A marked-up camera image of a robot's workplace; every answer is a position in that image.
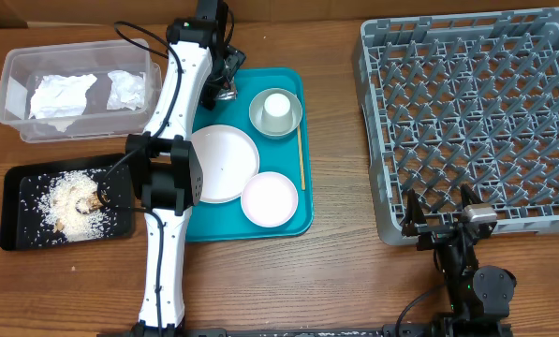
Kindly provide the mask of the large white plate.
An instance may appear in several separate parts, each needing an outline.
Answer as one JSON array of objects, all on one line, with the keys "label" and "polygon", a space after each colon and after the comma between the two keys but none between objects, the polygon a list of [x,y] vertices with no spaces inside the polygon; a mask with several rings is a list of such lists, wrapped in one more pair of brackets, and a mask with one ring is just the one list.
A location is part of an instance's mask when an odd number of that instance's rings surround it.
[{"label": "large white plate", "polygon": [[219,204],[238,198],[259,172],[256,144],[234,126],[203,127],[192,135],[191,141],[203,171],[203,202]]}]

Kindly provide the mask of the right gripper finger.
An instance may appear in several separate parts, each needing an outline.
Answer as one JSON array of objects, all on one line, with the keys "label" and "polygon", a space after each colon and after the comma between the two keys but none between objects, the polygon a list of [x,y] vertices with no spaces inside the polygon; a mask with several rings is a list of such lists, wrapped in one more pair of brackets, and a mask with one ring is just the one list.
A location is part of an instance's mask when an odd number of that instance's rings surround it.
[{"label": "right gripper finger", "polygon": [[426,225],[426,218],[423,209],[419,203],[419,197],[413,188],[408,189],[406,192],[406,208],[405,217],[402,221],[402,227],[413,227],[416,225]]},{"label": "right gripper finger", "polygon": [[481,204],[482,199],[473,191],[473,189],[466,183],[460,187],[462,204],[464,207],[469,205]]}]

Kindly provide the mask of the brown food scrap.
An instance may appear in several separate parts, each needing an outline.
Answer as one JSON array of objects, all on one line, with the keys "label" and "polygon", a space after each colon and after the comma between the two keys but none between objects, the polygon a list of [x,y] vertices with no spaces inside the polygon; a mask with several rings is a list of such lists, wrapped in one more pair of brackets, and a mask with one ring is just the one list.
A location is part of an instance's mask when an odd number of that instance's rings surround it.
[{"label": "brown food scrap", "polygon": [[90,214],[102,207],[103,204],[98,198],[97,192],[93,192],[90,195],[79,198],[75,204],[76,211],[81,214]]}]

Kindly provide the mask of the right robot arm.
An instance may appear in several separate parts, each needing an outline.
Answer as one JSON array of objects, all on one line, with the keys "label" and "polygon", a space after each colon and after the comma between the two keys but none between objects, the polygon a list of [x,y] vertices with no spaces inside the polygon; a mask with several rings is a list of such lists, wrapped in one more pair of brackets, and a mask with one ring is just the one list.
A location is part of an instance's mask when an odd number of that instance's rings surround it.
[{"label": "right robot arm", "polygon": [[[472,189],[460,187],[462,213],[450,225],[430,226],[414,189],[406,191],[407,206],[401,222],[402,235],[418,239],[419,251],[431,251],[434,265],[444,282],[412,300],[402,310],[394,326],[397,336],[511,336],[509,316],[517,279],[506,269],[481,267],[475,245],[492,236],[497,224],[493,206]],[[450,311],[438,313],[428,324],[405,324],[406,314],[418,303],[445,289]]]}]

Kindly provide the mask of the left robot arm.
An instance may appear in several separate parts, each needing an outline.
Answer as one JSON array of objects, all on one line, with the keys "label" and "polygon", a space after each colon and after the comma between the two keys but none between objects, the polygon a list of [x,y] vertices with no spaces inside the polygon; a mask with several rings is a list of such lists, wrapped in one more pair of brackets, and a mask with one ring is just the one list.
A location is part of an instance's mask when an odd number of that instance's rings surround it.
[{"label": "left robot arm", "polygon": [[154,113],[125,143],[149,234],[144,298],[131,336],[184,333],[185,237],[203,187],[191,135],[197,109],[214,108],[245,60],[230,44],[233,29],[233,12],[223,0],[200,1],[194,17],[168,26],[160,40],[168,66]]}]

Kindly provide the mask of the white paper napkin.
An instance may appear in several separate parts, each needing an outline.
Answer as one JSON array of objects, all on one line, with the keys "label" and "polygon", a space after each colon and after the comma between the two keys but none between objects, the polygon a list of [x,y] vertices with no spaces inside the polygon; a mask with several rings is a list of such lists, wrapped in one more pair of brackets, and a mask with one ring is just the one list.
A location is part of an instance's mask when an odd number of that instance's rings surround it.
[{"label": "white paper napkin", "polygon": [[81,76],[46,75],[30,99],[30,119],[54,119],[48,125],[59,132],[75,122],[75,117],[84,113],[87,107],[87,91],[96,83],[93,74]]}]

